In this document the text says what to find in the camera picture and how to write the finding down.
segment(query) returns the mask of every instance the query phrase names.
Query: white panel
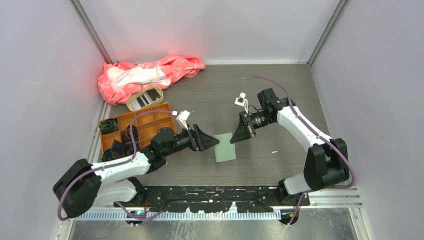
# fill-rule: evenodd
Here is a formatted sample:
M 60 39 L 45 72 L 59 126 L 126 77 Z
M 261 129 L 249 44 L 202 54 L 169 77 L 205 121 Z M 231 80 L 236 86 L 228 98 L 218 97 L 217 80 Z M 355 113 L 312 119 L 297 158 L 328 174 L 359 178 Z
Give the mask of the white panel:
M 52 187 L 87 153 L 103 59 L 69 1 L 0 6 L 2 239 L 53 239 Z
M 84 0 L 119 61 L 307 62 L 339 0 Z
M 377 240 L 422 239 L 424 1 L 353 0 L 313 65 Z

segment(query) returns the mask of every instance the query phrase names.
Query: wooden table surface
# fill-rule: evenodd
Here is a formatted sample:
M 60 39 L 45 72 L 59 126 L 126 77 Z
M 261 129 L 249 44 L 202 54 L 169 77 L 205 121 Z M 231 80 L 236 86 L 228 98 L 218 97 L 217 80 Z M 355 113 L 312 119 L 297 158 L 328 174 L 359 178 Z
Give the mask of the wooden table surface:
M 165 89 L 164 102 L 176 111 L 191 112 L 187 123 L 198 124 L 208 135 L 234 133 L 243 109 L 234 104 L 249 77 L 268 77 L 285 86 L 302 113 L 324 133 L 327 124 L 306 64 L 208 65 L 197 76 L 183 78 Z M 249 104 L 259 107 L 257 93 L 275 84 L 253 79 L 247 87 Z M 113 106 L 110 116 L 129 112 L 125 105 Z M 236 143 L 235 160 L 215 162 L 214 149 L 186 149 L 166 158 L 159 170 L 140 176 L 144 185 L 276 185 L 279 180 L 303 170 L 306 153 L 297 140 L 277 123 L 260 128 L 254 139 Z

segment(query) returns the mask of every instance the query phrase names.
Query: pink plastic bag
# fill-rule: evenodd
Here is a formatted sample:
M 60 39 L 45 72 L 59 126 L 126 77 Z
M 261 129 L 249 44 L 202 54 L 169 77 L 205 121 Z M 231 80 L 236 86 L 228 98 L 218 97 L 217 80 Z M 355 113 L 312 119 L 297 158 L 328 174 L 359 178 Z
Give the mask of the pink plastic bag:
M 108 70 L 117 67 L 120 70 L 127 71 L 135 67 L 142 69 L 154 69 L 158 67 L 161 75 L 166 77 L 165 80 L 157 82 L 148 82 L 140 85 L 138 83 L 129 83 L 122 87 L 116 88 L 113 79 L 108 75 Z M 141 92 L 144 88 L 150 86 L 158 86 L 166 89 L 182 77 L 191 78 L 205 68 L 205 64 L 198 57 L 184 57 L 176 55 L 168 55 L 157 62 L 146 62 L 141 64 L 133 64 L 125 61 L 115 64 L 103 63 L 103 74 L 98 77 L 98 90 L 102 98 L 110 105 L 125 104 L 131 95 Z

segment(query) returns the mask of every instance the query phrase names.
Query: robotic arm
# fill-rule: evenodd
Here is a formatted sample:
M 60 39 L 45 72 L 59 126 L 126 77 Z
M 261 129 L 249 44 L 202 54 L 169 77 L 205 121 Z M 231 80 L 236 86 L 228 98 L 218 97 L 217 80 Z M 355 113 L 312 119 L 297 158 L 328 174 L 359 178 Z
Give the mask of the robotic arm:
M 238 127 L 230 140 L 232 144 L 252 139 L 256 136 L 256 129 L 278 123 L 296 138 L 307 153 L 303 172 L 278 182 L 277 193 L 281 200 L 302 192 L 321 190 L 349 179 L 349 169 L 345 162 L 324 141 L 332 143 L 347 158 L 347 146 L 341 138 L 332 139 L 324 134 L 302 115 L 294 102 L 290 105 L 287 97 L 278 98 L 272 88 L 257 94 L 262 110 L 253 114 L 249 114 L 245 96 L 241 93 L 234 102 L 243 106 L 244 111 L 239 113 Z
M 180 133 L 174 134 L 169 127 L 161 128 L 148 146 L 135 153 L 135 157 L 127 156 L 93 164 L 86 159 L 76 161 L 53 187 L 58 200 L 81 174 L 98 170 L 82 177 L 67 192 L 62 205 L 67 217 L 75 218 L 92 206 L 111 205 L 113 202 L 139 205 L 146 199 L 146 189 L 133 176 L 158 170 L 166 164 L 165 157 L 183 149 L 189 148 L 196 152 L 217 145 L 219 140 L 205 134 L 197 124 L 193 127 L 186 124 L 189 114 L 188 111 L 182 111 L 176 118 L 183 126 Z

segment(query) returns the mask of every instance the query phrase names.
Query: orange tray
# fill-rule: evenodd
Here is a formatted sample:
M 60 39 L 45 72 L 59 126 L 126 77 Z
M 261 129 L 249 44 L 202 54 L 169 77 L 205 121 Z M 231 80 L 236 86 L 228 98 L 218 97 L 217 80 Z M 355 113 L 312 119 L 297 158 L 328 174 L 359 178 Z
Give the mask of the orange tray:
M 133 119 L 137 115 L 151 110 L 171 111 L 171 107 L 169 102 L 164 102 L 153 107 L 148 107 L 142 110 L 128 112 L 119 116 L 111 117 L 118 120 L 119 130 L 108 134 L 102 134 L 102 132 L 100 132 L 101 153 L 103 153 L 107 149 L 110 149 L 112 147 L 112 144 L 114 143 L 114 140 L 117 140 L 122 143 L 121 135 L 125 131 L 125 129 L 131 124 Z M 137 118 L 134 123 L 134 126 L 137 128 L 138 140 L 141 148 L 144 148 L 149 145 L 152 138 L 161 128 L 168 127 L 171 128 L 174 133 L 177 132 L 173 116 L 165 112 L 152 112 L 143 115 Z

